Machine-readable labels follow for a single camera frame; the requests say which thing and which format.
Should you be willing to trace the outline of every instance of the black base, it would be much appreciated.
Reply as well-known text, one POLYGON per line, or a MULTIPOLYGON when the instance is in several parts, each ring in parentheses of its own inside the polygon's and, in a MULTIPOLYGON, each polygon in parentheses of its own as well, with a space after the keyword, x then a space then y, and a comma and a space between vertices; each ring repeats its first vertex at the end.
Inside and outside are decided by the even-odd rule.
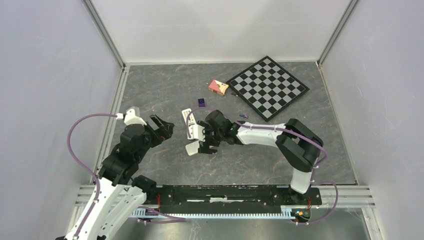
POLYGON ((315 187, 299 197, 288 186, 277 185, 163 185, 144 204, 158 204, 157 195, 160 195, 160 211, 167 214, 281 213, 282 205, 306 206, 308 198, 312 205, 323 204, 320 190, 315 187), (239 201, 211 202, 211 198, 239 201))

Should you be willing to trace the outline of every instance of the white remote control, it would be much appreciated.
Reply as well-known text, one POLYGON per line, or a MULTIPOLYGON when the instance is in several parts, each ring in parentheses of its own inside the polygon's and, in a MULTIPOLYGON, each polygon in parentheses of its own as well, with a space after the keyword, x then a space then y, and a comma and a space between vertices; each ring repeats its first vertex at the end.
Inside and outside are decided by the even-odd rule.
MULTIPOLYGON (((192 111, 191 108, 187 108, 185 110, 182 110, 182 118, 184 119, 184 123, 187 124, 187 116, 189 115, 189 113, 192 111)), ((190 115, 190 118, 188 119, 188 128, 190 131, 190 137, 187 134, 187 139, 189 140, 193 140, 194 139, 194 134, 193 134, 193 128, 190 128, 191 125, 195 125, 196 124, 196 120, 195 120, 195 116, 193 114, 190 115)))

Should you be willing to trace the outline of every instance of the black square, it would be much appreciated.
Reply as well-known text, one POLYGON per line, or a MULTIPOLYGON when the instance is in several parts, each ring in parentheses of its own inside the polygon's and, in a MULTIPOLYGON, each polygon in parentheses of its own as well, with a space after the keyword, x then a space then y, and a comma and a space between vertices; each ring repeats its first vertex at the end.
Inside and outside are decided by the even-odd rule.
POLYGON ((264 106, 260 106, 257 108, 261 113, 265 112, 267 109, 264 106))
POLYGON ((274 114, 275 112, 277 112, 277 109, 275 109, 275 107, 271 106, 270 108, 268 108, 268 111, 270 111, 272 114, 274 114))
POLYGON ((254 98, 253 96, 251 96, 251 97, 249 98, 249 102, 251 102, 251 103, 256 102, 256 98, 254 98))
POLYGON ((277 103, 277 101, 274 98, 271 98, 268 100, 268 103, 270 103, 271 105, 274 105, 277 103))
POLYGON ((260 104, 264 104, 267 102, 267 100, 265 100, 265 98, 261 97, 257 100, 258 102, 260 102, 260 104))
POLYGON ((238 91, 241 95, 247 93, 248 91, 245 88, 242 88, 238 91))
POLYGON ((293 100, 296 97, 296 94, 294 94, 293 92, 289 92, 287 96, 289 96, 293 100))
POLYGON ((286 71, 283 67, 281 67, 278 63, 273 61, 268 56, 264 57, 263 59, 256 62, 255 64, 252 64, 250 67, 240 72, 236 76, 230 78, 226 83, 229 84, 229 87, 234 91, 234 93, 238 94, 241 97, 241 99, 243 99, 251 108, 253 108, 266 122, 268 122, 273 117, 278 115, 288 105, 292 104, 292 102, 295 99, 299 98, 300 96, 303 96, 304 93, 309 90, 309 88, 303 85, 298 79, 292 76, 288 71, 286 71), (289 77, 287 79, 288 81, 286 81, 286 79, 282 77, 282 75, 287 76, 287 74, 289 77), (250 82, 248 88, 252 88, 252 89, 247 91, 246 86, 248 84, 245 81, 256 81, 256 82, 250 82), (284 90, 284 88, 287 88, 287 90, 295 90, 296 87, 290 84, 287 87, 283 85, 283 83, 284 84, 286 84, 287 82, 294 83, 295 81, 299 83, 299 86, 297 86, 297 89, 299 90, 298 95, 294 94, 293 92, 286 94, 283 91, 280 91, 280 90, 284 90), (269 84, 268 87, 271 88, 269 92, 266 92, 264 90, 264 88, 267 87, 267 84, 269 84), (265 100, 263 96, 267 96, 268 98, 269 97, 271 98, 269 100, 265 100), (288 99, 291 99, 288 102, 282 99, 282 98, 285 98, 287 100, 287 97, 290 97, 288 99), (268 109, 269 112, 264 106, 268 104, 270 106, 268 109))

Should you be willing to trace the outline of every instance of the checkerboard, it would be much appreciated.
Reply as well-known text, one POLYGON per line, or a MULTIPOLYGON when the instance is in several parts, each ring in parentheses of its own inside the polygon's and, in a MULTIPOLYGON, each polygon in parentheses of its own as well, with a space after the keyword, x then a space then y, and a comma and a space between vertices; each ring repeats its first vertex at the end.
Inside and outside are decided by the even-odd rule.
POLYGON ((266 122, 309 90, 269 56, 226 83, 266 122))

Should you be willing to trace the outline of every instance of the cable connector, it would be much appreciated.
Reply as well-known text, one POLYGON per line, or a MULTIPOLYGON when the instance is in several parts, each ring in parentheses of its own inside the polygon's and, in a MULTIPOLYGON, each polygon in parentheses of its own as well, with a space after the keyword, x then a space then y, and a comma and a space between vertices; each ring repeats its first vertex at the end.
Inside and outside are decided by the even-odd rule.
POLYGON ((116 119, 124 119, 125 115, 123 113, 117 113, 116 114, 116 119))

